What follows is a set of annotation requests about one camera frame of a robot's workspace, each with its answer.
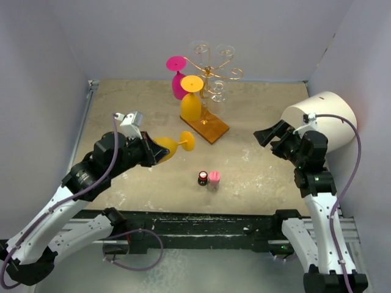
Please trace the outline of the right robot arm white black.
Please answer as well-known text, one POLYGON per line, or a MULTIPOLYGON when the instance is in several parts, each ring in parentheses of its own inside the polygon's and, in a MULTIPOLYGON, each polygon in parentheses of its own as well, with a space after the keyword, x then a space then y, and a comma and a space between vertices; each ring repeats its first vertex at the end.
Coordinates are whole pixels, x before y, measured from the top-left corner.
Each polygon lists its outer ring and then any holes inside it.
POLYGON ((287 238, 293 246, 304 269, 304 290, 364 292, 368 278, 357 271, 350 257, 337 212, 334 178, 324 165, 327 137, 309 125, 294 129, 283 120, 255 131, 254 137, 294 165, 294 181, 310 213, 313 237, 299 218, 280 218, 271 225, 275 237, 287 238))

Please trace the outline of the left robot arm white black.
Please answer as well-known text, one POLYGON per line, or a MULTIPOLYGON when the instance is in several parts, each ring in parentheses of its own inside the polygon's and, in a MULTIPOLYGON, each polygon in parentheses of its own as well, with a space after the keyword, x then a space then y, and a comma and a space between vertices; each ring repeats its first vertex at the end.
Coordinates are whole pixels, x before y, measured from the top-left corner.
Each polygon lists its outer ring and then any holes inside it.
POLYGON ((93 150, 74 165, 46 206, 16 236, 1 241, 1 276, 14 281, 4 289, 33 286, 45 279, 64 258, 96 240, 120 239, 130 226, 116 208, 106 208, 84 226, 61 233, 79 211, 111 187, 112 180, 140 165, 164 162, 173 151, 163 140, 145 132, 129 139, 105 133, 93 150))

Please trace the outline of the yellow wine glass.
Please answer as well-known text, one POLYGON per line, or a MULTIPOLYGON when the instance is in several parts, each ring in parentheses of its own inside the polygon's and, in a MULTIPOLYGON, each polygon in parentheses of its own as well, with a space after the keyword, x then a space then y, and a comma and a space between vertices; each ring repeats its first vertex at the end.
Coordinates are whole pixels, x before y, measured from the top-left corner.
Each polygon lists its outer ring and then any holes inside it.
POLYGON ((203 89, 203 80, 195 75, 189 75, 181 80, 181 87, 187 92, 181 101, 180 117, 186 121, 196 121, 200 118, 202 105, 198 93, 203 89))
POLYGON ((177 152, 178 147, 182 147, 185 151, 192 151, 195 148, 195 138, 189 131, 183 131, 178 142, 170 137, 158 137, 153 139, 153 141, 169 150, 169 153, 159 163, 168 161, 177 152))

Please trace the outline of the clear wine glass front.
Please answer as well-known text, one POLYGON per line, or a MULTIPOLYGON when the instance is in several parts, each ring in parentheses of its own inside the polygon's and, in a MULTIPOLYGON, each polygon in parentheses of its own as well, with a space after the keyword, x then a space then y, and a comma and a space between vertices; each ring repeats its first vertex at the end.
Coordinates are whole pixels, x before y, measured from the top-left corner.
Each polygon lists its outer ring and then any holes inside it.
POLYGON ((227 104, 227 84, 220 80, 213 81, 208 92, 208 110, 214 115, 223 114, 227 104))

